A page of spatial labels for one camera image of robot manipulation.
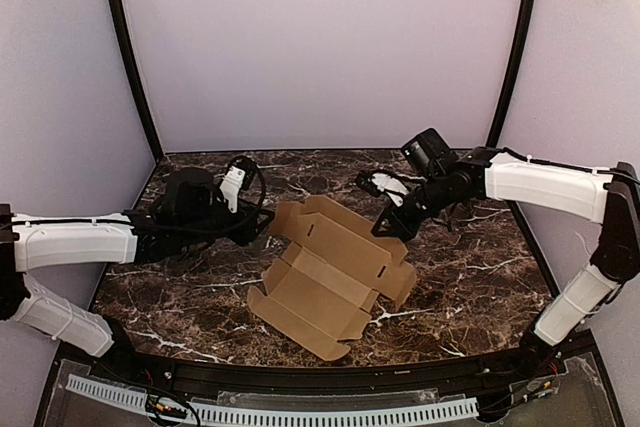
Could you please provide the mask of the brown cardboard box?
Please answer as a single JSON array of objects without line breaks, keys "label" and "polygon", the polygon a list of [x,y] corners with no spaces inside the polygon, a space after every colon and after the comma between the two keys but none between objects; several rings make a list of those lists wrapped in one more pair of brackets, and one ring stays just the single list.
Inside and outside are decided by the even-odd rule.
[{"label": "brown cardboard box", "polygon": [[324,361],[347,355],[377,298],[401,307],[417,280],[405,244],[372,228],[327,196],[280,203],[269,233],[289,245],[249,289],[251,312]]}]

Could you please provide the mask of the black front table rail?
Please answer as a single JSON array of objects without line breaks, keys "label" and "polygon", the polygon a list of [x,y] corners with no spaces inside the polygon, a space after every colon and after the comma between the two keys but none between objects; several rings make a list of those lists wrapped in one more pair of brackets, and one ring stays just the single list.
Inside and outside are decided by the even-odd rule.
[{"label": "black front table rail", "polygon": [[537,371],[516,366],[517,349],[427,363],[382,367],[251,367],[172,359],[131,353],[119,362],[97,360],[63,344],[54,363],[63,360],[86,367],[99,378],[140,383],[181,397],[214,398],[223,391],[256,394],[378,394],[435,389],[440,394],[492,395],[513,385],[552,373],[550,358]]}]

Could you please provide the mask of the black frame post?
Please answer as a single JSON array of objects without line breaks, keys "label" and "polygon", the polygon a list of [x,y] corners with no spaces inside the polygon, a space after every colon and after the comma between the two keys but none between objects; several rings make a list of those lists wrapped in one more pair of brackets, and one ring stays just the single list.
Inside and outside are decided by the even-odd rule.
[{"label": "black frame post", "polygon": [[144,91],[142,78],[136,61],[133,44],[126,19],[123,0],[108,0],[112,24],[124,66],[134,106],[140,120],[147,145],[156,163],[164,157],[160,138],[152,119],[151,110]]},{"label": "black frame post", "polygon": [[485,145],[496,147],[501,138],[524,55],[535,0],[520,0],[512,44]]}]

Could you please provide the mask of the black right frame post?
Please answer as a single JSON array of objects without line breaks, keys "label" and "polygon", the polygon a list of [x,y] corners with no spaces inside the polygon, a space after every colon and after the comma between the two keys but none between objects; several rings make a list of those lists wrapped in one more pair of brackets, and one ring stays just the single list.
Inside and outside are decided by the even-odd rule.
[{"label": "black right frame post", "polygon": [[535,0],[520,0],[512,44],[485,145],[496,147],[501,138],[524,55]]}]

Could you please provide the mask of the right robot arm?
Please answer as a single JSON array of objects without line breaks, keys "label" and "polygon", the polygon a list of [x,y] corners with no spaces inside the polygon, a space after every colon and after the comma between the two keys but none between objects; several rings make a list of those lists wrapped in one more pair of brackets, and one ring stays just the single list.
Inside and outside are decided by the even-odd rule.
[{"label": "right robot arm", "polygon": [[414,239],[422,224],[472,200],[516,203],[571,217],[599,230],[586,264],[540,312],[521,345],[551,350],[639,274],[639,180],[632,165],[586,167],[486,145],[449,146],[429,128],[401,149],[411,175],[374,169],[359,187],[387,205],[372,233]]}]

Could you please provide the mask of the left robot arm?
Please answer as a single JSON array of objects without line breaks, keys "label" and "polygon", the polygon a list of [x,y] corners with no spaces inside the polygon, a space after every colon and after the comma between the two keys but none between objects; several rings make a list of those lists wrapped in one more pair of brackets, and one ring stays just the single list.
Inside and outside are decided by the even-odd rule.
[{"label": "left robot arm", "polygon": [[274,212],[242,198],[266,182],[257,164],[239,156],[220,180],[201,168],[172,173],[148,209],[94,217],[34,217],[1,207],[1,318],[23,323],[94,358],[131,352],[120,323],[91,313],[41,285],[32,270],[91,263],[149,264],[193,246],[229,239],[253,242]]}]

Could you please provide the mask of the black left frame post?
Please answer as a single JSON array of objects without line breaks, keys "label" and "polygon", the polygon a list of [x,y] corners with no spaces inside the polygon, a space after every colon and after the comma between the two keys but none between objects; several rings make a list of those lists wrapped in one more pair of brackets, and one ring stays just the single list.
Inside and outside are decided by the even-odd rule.
[{"label": "black left frame post", "polygon": [[123,0],[108,0],[112,24],[124,66],[134,106],[140,120],[147,145],[156,163],[164,157],[160,138],[152,119],[151,110],[144,91],[142,78],[136,61],[133,44],[126,19]]}]

